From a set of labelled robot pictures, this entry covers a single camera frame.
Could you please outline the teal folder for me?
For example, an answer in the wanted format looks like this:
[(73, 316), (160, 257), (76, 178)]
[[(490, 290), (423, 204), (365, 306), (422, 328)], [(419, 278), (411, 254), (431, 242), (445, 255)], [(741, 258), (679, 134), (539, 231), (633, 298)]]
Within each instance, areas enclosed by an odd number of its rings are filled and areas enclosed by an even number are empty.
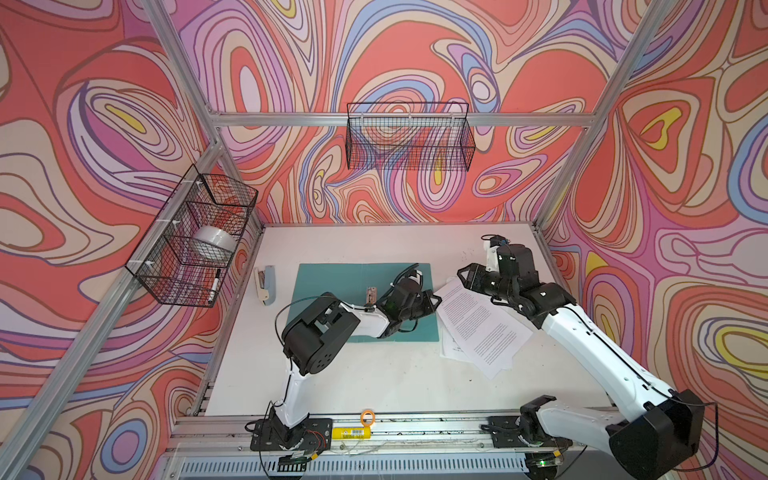
[[(377, 296), (382, 296), (396, 276), (409, 266), (409, 263), (302, 263), (299, 266), (294, 285), (291, 305), (287, 310), (288, 317), (293, 319), (304, 308), (310, 305), (312, 299), (301, 302), (302, 298), (319, 296), (331, 292), (336, 297), (348, 303), (362, 305), (366, 302), (369, 288), (377, 290)], [(403, 328), (405, 332), (397, 332), (383, 342), (437, 343), (439, 341), (438, 321), (435, 314), (419, 320), (407, 321)]]

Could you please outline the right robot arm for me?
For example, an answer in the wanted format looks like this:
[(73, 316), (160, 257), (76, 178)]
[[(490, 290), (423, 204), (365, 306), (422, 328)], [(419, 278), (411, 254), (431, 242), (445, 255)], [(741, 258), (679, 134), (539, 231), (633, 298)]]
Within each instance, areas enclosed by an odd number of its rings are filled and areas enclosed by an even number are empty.
[(556, 283), (543, 283), (531, 250), (507, 238), (482, 238), (485, 264), (458, 270), (463, 287), (507, 307), (565, 348), (603, 388), (617, 411), (574, 407), (541, 395), (519, 409), (513, 430), (529, 445), (567, 439), (611, 455), (635, 479), (658, 479), (694, 457), (705, 403), (644, 369)]

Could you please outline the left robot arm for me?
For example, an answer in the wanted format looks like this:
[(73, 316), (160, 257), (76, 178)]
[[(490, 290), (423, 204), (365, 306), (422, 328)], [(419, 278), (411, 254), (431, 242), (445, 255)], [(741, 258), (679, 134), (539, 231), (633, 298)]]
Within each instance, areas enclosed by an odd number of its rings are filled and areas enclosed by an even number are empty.
[(330, 292), (314, 297), (279, 335), (288, 361), (288, 380), (283, 399), (270, 413), (284, 427), (297, 427), (309, 417), (309, 407), (301, 399), (302, 384), (326, 369), (351, 338), (386, 339), (404, 333), (406, 323), (417, 326), (441, 303), (440, 296), (424, 287), (416, 268), (396, 277), (381, 297), (363, 306)]

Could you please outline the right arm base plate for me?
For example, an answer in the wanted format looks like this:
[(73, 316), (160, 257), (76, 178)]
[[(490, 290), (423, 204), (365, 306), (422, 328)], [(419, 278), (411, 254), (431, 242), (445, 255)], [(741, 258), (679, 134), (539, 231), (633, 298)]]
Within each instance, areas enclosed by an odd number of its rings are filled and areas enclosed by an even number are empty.
[(494, 448), (557, 448), (568, 449), (571, 440), (553, 437), (543, 431), (531, 429), (529, 422), (518, 415), (490, 416), (479, 426), (491, 437)]

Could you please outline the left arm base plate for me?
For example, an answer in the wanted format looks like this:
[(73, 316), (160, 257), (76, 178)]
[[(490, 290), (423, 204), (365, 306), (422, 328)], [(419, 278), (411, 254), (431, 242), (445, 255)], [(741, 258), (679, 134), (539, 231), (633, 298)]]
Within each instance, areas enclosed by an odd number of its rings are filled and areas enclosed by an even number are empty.
[(251, 434), (251, 451), (314, 454), (331, 447), (333, 420), (309, 417), (288, 428), (277, 417), (269, 417), (248, 422), (244, 429)]

